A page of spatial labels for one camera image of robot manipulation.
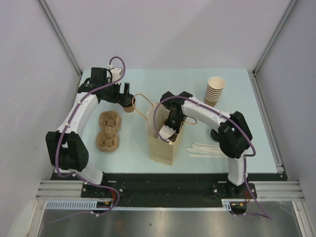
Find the single paper cup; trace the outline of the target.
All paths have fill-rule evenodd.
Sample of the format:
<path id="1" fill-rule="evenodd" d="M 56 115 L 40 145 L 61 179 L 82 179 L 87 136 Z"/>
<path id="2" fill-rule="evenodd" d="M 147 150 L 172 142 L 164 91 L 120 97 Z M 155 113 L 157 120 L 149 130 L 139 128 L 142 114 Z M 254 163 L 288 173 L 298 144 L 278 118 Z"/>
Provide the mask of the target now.
<path id="1" fill-rule="evenodd" d="M 132 113 L 134 111 L 134 107 L 131 105 L 129 107 L 123 107 L 126 113 Z"/>

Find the brown paper bag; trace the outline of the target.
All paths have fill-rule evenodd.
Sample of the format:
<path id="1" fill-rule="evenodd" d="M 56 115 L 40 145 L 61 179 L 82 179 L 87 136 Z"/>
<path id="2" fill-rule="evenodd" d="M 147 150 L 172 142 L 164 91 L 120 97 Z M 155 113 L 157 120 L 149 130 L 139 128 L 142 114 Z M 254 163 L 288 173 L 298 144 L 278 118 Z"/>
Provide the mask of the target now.
<path id="1" fill-rule="evenodd" d="M 141 111 L 139 111 L 136 108 L 137 96 L 142 96 L 150 104 L 150 108 L 146 114 L 143 114 Z M 148 140 L 148 146 L 149 146 L 150 159 L 155 162 L 172 166 L 176 159 L 178 148 L 182 142 L 185 124 L 193 125 L 195 123 L 186 122 L 186 121 L 182 122 L 180 126 L 180 132 L 172 135 L 171 139 L 169 139 L 168 142 L 165 142 L 158 137 L 158 133 L 154 127 L 153 115 L 154 115 L 155 109 L 157 109 L 158 111 L 156 113 L 155 121 L 156 121 L 157 129 L 161 129 L 164 123 L 166 122 L 170 111 L 162 105 L 159 106 L 158 102 L 151 102 L 145 95 L 141 93 L 135 94 L 135 96 L 133 97 L 132 106 L 134 110 L 139 115 L 144 117 L 146 120 L 146 134 L 147 134 L 147 140 Z"/>

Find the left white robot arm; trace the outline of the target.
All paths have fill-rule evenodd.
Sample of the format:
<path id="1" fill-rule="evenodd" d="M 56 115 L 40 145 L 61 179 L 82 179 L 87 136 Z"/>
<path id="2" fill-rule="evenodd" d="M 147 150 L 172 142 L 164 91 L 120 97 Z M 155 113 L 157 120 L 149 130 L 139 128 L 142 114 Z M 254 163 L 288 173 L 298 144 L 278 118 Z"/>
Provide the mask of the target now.
<path id="1" fill-rule="evenodd" d="M 119 104 L 123 108 L 132 105 L 130 84 L 120 83 L 124 74 L 124 68 L 112 65 L 91 68 L 90 77 L 78 87 L 74 105 L 63 124 L 45 137 L 50 162 L 58 175 L 63 178 L 79 175 L 85 182 L 93 183 L 91 190 L 100 198 L 108 194 L 109 185 L 102 181 L 103 172 L 89 161 L 89 151 L 81 137 L 100 101 Z"/>

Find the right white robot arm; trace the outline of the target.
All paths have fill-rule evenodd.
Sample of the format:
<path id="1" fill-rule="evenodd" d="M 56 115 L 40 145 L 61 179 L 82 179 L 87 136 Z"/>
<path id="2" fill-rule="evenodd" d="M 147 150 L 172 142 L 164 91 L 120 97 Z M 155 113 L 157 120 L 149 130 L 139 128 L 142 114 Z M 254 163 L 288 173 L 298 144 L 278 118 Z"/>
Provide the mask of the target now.
<path id="1" fill-rule="evenodd" d="M 169 115 L 160 130 L 156 120 L 159 106 L 169 110 Z M 228 193 L 239 198 L 245 193 L 247 179 L 246 158 L 256 155 L 252 144 L 252 134 L 242 113 L 225 113 L 207 105 L 185 91 L 175 96 L 171 92 L 162 95 L 154 110 L 153 122 L 158 138 L 169 143 L 178 134 L 187 117 L 208 125 L 215 133 L 215 141 L 220 150 L 228 157 Z"/>

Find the brown pulp cup carrier stack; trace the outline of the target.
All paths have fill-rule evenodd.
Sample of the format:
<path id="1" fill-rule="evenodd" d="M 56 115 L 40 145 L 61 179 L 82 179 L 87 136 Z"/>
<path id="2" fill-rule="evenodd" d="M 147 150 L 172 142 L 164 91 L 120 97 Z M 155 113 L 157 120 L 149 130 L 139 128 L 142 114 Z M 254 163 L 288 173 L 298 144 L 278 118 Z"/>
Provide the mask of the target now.
<path id="1" fill-rule="evenodd" d="M 96 137 L 96 147 L 102 152 L 114 152 L 119 147 L 121 117 L 117 111 L 102 112 L 99 116 L 101 130 Z"/>

